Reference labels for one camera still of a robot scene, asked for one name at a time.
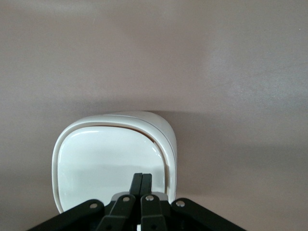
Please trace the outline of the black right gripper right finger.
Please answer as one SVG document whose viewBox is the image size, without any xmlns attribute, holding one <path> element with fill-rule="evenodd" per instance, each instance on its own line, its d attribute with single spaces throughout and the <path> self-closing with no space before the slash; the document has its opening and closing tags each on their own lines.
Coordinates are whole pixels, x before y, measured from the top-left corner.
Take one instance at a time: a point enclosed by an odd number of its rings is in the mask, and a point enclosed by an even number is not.
<svg viewBox="0 0 308 231">
<path fill-rule="evenodd" d="M 152 175 L 141 177 L 141 230 L 143 231 L 242 231 L 243 228 L 187 199 L 172 203 L 152 192 Z"/>
</svg>

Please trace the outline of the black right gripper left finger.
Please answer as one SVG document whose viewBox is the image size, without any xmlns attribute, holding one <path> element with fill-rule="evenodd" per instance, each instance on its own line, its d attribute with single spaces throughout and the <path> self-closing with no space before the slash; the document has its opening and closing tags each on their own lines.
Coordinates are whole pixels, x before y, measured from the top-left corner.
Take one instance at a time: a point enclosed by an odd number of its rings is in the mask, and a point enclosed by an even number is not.
<svg viewBox="0 0 308 231">
<path fill-rule="evenodd" d="M 142 227 L 143 174 L 135 173 L 129 192 L 115 194 L 108 205 L 91 199 L 33 228 L 31 231 L 136 231 Z"/>
</svg>

